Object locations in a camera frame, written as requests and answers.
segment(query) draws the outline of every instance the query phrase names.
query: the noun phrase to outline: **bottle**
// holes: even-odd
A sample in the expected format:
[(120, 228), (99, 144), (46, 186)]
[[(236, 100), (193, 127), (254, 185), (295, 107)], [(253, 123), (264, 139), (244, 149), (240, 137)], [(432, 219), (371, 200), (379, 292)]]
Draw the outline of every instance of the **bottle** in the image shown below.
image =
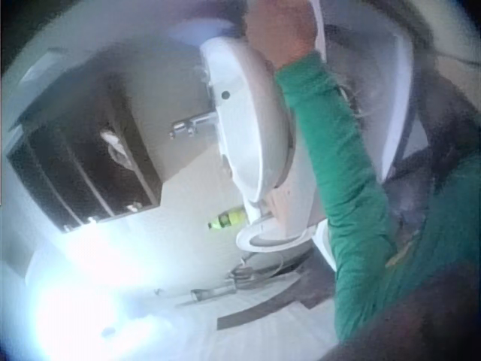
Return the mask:
[(217, 216), (212, 222), (208, 223), (207, 226), (209, 229), (223, 229), (244, 223), (246, 220), (247, 214), (244, 207), (232, 208), (219, 214), (219, 216)]

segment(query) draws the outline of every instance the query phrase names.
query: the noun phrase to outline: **wooden cabinet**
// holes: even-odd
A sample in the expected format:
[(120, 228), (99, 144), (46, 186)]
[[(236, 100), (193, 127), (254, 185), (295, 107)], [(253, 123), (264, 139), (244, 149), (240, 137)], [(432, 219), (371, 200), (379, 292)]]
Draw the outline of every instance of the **wooden cabinet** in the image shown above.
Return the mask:
[[(66, 232), (159, 206), (162, 182), (119, 78), (76, 90), (75, 99), (59, 94), (59, 105), (47, 102), (55, 99), (49, 89), (20, 118), (23, 136), (8, 158), (32, 198)], [(118, 137), (129, 168), (113, 160), (105, 129)]]

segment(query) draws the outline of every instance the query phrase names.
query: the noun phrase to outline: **sink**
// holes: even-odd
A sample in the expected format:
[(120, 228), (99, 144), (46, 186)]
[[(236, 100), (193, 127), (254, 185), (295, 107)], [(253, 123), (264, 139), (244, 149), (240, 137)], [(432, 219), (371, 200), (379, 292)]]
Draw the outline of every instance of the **sink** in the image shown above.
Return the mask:
[(268, 66), (247, 42), (212, 38), (201, 45), (222, 158), (250, 202), (276, 186), (286, 166), (289, 118)]

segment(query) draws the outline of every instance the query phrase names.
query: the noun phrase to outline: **faucet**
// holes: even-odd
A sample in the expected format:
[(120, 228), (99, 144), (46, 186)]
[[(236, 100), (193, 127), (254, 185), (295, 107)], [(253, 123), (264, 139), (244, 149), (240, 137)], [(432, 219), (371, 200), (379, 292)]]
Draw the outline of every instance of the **faucet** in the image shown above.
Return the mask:
[(209, 111), (207, 113), (199, 114), (192, 118), (184, 120), (178, 120), (172, 123), (169, 136), (171, 139), (175, 139), (177, 134), (187, 131), (190, 137), (193, 137), (197, 133), (197, 126), (201, 124), (214, 124), (217, 121), (217, 112)]

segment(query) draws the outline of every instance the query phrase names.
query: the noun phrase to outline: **cabinet door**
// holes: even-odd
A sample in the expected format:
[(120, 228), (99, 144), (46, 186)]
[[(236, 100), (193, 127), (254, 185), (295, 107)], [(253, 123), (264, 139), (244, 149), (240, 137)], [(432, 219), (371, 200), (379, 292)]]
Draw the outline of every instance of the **cabinet door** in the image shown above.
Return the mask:
[(19, 142), (8, 158), (24, 187), (57, 227), (68, 231), (80, 226), (80, 219), (45, 176), (27, 141)]
[(90, 217), (102, 220), (110, 216), (79, 171), (78, 164), (73, 162), (65, 142), (50, 124), (35, 130), (29, 142), (45, 175), (83, 223), (88, 223)]
[(118, 164), (110, 156), (109, 144), (101, 137), (104, 130), (113, 131), (101, 102), (85, 99), (70, 118), (53, 122), (65, 137), (73, 156), (85, 172), (98, 195), (111, 210), (111, 216), (128, 214), (132, 205), (140, 208), (151, 205), (135, 171)]

